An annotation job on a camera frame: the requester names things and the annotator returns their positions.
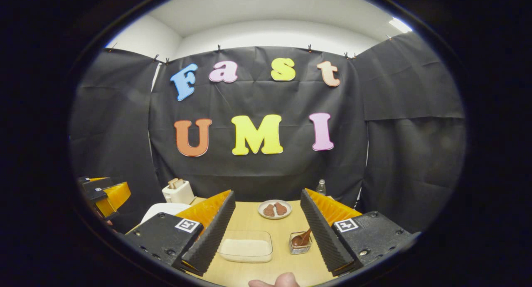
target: white plate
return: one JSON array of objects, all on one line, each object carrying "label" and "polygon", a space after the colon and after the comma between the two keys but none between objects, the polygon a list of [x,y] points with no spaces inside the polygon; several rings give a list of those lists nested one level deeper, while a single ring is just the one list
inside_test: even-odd
[{"label": "white plate", "polygon": [[[275,205],[276,202],[279,202],[279,204],[282,204],[283,206],[286,207],[286,213],[283,214],[283,215],[278,215],[277,214],[277,208],[274,208],[273,209],[273,213],[275,213],[275,216],[264,215],[264,209],[266,207],[268,207],[269,204]],[[290,204],[288,204],[287,202],[285,202],[283,200],[267,200],[267,201],[264,201],[264,202],[259,204],[259,207],[257,208],[257,211],[259,211],[259,214],[262,215],[263,217],[266,217],[266,218],[269,218],[269,219],[280,219],[280,218],[283,218],[283,217],[287,217],[292,212],[292,207],[291,207]]]}]

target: water bottle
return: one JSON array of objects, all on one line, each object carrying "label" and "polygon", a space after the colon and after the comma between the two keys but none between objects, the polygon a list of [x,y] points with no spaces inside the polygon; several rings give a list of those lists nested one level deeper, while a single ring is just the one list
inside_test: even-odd
[{"label": "water bottle", "polygon": [[325,180],[320,179],[320,182],[316,187],[316,192],[325,196]]}]

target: white bowl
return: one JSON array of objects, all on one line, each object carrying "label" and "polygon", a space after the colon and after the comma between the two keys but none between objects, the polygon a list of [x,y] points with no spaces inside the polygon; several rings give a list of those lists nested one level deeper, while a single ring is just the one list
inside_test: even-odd
[{"label": "white bowl", "polygon": [[141,224],[144,223],[145,221],[149,220],[154,215],[161,213],[161,212],[168,213],[171,215],[176,215],[189,207],[190,205],[181,204],[181,203],[157,203],[157,204],[152,205],[152,207],[148,209],[148,211],[146,212],[146,214],[144,215],[140,223]]},{"label": "white bowl", "polygon": [[[286,213],[283,214],[283,215],[278,215],[277,214],[277,208],[274,208],[273,209],[273,213],[275,213],[275,216],[265,215],[264,214],[264,209],[266,207],[268,207],[269,204],[275,205],[276,202],[279,202],[279,204],[282,204],[283,206],[286,207]],[[280,218],[283,218],[283,217],[287,217],[292,212],[292,206],[290,204],[288,204],[287,202],[283,201],[283,200],[267,200],[267,201],[264,201],[264,202],[259,204],[259,206],[257,207],[257,211],[263,217],[266,217],[266,218],[269,218],[269,219],[280,219]]]}]

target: pink letter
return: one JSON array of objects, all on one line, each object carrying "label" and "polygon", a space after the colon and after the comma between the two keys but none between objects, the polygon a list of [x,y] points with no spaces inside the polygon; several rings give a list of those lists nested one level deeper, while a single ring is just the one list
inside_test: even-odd
[{"label": "pink letter", "polygon": [[214,70],[209,74],[209,79],[216,82],[225,81],[226,83],[232,83],[238,78],[236,76],[237,68],[237,64],[233,61],[217,62],[214,64]]},{"label": "pink letter", "polygon": [[314,151],[330,150],[334,144],[329,139],[329,124],[328,120],[331,115],[328,113],[313,113],[308,116],[314,122],[314,136],[315,142],[312,145]]}]

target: brown food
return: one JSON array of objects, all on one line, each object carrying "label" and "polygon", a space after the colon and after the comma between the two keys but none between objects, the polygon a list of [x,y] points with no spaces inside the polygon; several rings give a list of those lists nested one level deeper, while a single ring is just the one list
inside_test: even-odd
[{"label": "brown food", "polygon": [[272,217],[275,216],[272,204],[269,204],[268,207],[264,208],[264,215]]},{"label": "brown food", "polygon": [[285,214],[288,210],[286,209],[286,207],[284,207],[281,203],[279,202],[276,202],[275,203],[275,208],[277,209],[277,214],[278,215],[283,215]]}]

